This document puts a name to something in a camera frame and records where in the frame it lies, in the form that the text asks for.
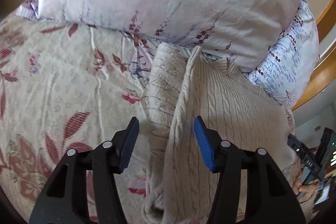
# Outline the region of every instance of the knit sweater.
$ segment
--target knit sweater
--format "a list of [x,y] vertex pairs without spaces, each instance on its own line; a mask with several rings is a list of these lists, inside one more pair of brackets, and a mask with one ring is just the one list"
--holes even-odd
[[[208,170],[199,151],[193,131],[198,115],[238,148],[265,148],[281,170],[294,162],[285,109],[244,78],[234,63],[207,64],[200,52],[196,47],[186,62],[176,49],[161,44],[153,61],[148,96],[154,129],[143,206],[149,223],[184,223],[211,210],[219,174]],[[242,176],[242,213],[246,182]]]

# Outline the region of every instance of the bed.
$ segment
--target bed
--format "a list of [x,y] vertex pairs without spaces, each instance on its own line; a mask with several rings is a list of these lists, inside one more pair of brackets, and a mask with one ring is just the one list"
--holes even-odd
[[[115,47],[108,47],[111,41]],[[136,116],[140,136],[129,168],[116,183],[128,222],[141,223],[143,147],[151,129],[146,86],[158,45],[127,32],[33,22],[14,13],[0,23],[0,206],[8,222],[28,221],[46,179],[68,149],[91,150]],[[87,181],[96,221],[92,175]]]

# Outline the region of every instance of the black device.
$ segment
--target black device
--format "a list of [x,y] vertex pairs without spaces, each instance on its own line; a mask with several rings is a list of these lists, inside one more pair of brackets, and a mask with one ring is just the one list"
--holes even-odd
[[[133,117],[127,129],[118,131],[111,141],[96,149],[78,153],[68,150],[39,195],[29,224],[94,224],[89,219],[86,171],[93,172],[93,189],[100,224],[127,224],[120,204],[114,174],[127,168],[137,136],[139,122]],[[241,170],[247,170],[247,203],[241,224],[304,224],[305,217],[290,185],[272,157],[263,148],[239,149],[222,140],[196,117],[194,132],[206,166],[220,173],[208,224],[234,224],[240,194]],[[307,178],[324,177],[325,158],[335,133],[325,129],[314,156],[293,136],[288,143],[311,172]]]
[[70,149],[43,187],[29,224],[95,224],[89,219],[86,171],[92,170],[93,190],[100,224],[128,224],[122,210],[114,174],[127,168],[139,133],[133,117],[127,129],[96,149],[78,153]]
[[247,169],[247,203],[245,219],[238,223],[306,223],[293,190],[265,149],[239,149],[208,129],[200,116],[194,121],[194,132],[205,165],[211,172],[220,173],[207,224],[236,223],[243,169]]
[[[335,151],[336,133],[332,129],[324,128],[320,145],[315,155],[292,134],[288,136],[287,144],[296,152],[301,163],[304,164],[301,177],[302,184],[311,184],[316,178],[323,181],[326,175],[326,165],[331,154]],[[305,193],[302,192],[296,197],[299,200],[304,195]]]

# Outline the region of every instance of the pink flower print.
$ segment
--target pink flower print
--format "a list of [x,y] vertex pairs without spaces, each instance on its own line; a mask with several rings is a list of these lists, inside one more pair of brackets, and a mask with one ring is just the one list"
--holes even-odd
[[128,190],[131,193],[142,195],[144,198],[146,197],[146,175],[134,175],[134,178],[131,180],[131,183],[128,187]]
[[141,101],[141,98],[138,96],[135,90],[127,89],[126,93],[122,95],[123,99],[129,101],[131,104],[135,104]]
[[40,55],[36,52],[33,52],[28,57],[28,66],[29,66],[29,72],[30,75],[37,74],[39,72],[39,69],[41,68],[41,65],[37,62]]
[[10,76],[12,77],[12,78],[16,78],[16,74],[17,74],[17,68],[15,68],[13,71],[12,71],[12,73],[10,74]]

